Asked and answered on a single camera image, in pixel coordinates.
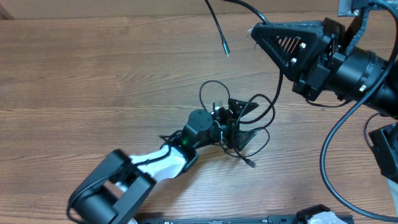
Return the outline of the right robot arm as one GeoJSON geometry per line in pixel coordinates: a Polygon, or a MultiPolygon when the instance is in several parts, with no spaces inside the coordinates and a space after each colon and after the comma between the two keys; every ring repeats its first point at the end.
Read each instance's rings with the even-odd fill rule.
{"type": "Polygon", "coordinates": [[[339,100],[359,101],[382,78],[388,61],[357,47],[372,10],[397,10],[397,1],[341,1],[345,27],[328,17],[322,21],[258,23],[251,37],[270,56],[292,90],[315,101],[324,90],[339,100]]]}

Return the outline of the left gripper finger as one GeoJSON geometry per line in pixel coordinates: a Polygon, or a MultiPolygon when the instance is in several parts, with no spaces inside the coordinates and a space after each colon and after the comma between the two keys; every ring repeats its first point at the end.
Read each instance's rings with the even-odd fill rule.
{"type": "Polygon", "coordinates": [[[255,135],[255,131],[238,131],[232,138],[232,148],[242,151],[255,135]]]}
{"type": "Polygon", "coordinates": [[[247,101],[240,101],[236,99],[228,99],[229,110],[235,115],[235,117],[245,116],[251,111],[255,110],[259,105],[257,103],[248,103],[247,101]]]}

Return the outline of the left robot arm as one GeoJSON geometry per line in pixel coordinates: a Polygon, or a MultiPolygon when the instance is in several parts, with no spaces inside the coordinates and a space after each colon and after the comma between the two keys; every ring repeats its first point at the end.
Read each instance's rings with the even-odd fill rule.
{"type": "Polygon", "coordinates": [[[67,212],[76,211],[79,223],[135,223],[134,216],[156,183],[186,173],[198,159],[197,149],[226,144],[241,150],[253,134],[239,128],[238,119],[258,107],[235,99],[228,107],[190,113],[186,125],[162,136],[160,149],[144,155],[109,153],[71,194],[67,212]]]}

